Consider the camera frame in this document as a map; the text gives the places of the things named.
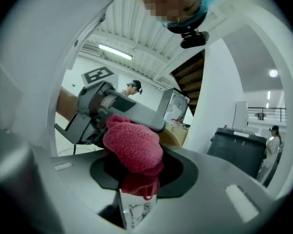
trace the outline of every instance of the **wooden stair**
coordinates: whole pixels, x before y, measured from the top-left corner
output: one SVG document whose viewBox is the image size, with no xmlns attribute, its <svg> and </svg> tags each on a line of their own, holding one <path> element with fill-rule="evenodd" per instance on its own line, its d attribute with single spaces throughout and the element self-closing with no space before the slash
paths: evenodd
<svg viewBox="0 0 293 234">
<path fill-rule="evenodd" d="M 195 113 L 204 73 L 205 51 L 196 54 L 171 74 L 175 77 L 180 90 L 190 98 L 189 108 Z"/>
</svg>

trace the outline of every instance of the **gray trash bin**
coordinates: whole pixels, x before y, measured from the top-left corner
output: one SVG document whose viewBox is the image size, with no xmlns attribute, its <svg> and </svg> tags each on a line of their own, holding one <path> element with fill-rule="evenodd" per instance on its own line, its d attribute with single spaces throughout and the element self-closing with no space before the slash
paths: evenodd
<svg viewBox="0 0 293 234">
<path fill-rule="evenodd" d="M 267 140 L 228 128 L 218 128 L 207 152 L 224 159 L 256 178 L 264 158 Z"/>
</svg>

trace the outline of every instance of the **round light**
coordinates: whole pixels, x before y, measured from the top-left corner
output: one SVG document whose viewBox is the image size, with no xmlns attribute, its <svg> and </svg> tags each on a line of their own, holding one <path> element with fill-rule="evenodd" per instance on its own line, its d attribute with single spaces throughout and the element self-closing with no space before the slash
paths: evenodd
<svg viewBox="0 0 293 234">
<path fill-rule="evenodd" d="M 276 71 L 275 69 L 271 69 L 269 71 L 269 76 L 272 77 L 272 78 L 275 78 L 278 76 L 278 71 Z"/>
</svg>

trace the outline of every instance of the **fluorescent light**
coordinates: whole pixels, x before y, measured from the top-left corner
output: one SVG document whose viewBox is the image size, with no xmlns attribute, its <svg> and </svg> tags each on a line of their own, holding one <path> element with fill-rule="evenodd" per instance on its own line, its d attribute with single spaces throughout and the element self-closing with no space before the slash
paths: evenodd
<svg viewBox="0 0 293 234">
<path fill-rule="evenodd" d="M 276 71 L 275 69 L 271 69 L 269 71 L 269 75 L 270 75 L 270 77 L 275 78 L 278 76 L 278 71 Z"/>
<path fill-rule="evenodd" d="M 124 58 L 126 58 L 126 59 L 128 59 L 128 60 L 132 60 L 132 56 L 127 55 L 127 54 L 125 54 L 125 53 L 123 53 L 123 52 L 120 52 L 120 51 L 118 51 L 118 50 L 116 50 L 116 49 L 112 49 L 112 48 L 110 48 L 110 47 L 107 47 L 107 46 L 105 46 L 105 45 L 103 45 L 103 44 L 99 44 L 99 48 L 100 48 L 100 49 L 103 49 L 103 50 L 106 50 L 106 51 L 108 51 L 108 52 L 114 53 L 114 54 L 116 54 L 116 55 L 118 55 L 118 56 L 124 57 Z"/>
</svg>

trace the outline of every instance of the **railing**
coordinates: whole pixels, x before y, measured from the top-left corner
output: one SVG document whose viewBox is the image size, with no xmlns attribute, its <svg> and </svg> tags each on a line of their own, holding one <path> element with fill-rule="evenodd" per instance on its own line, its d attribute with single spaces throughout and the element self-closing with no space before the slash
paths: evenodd
<svg viewBox="0 0 293 234">
<path fill-rule="evenodd" d="M 249 118 L 287 122 L 286 108 L 249 107 Z"/>
</svg>

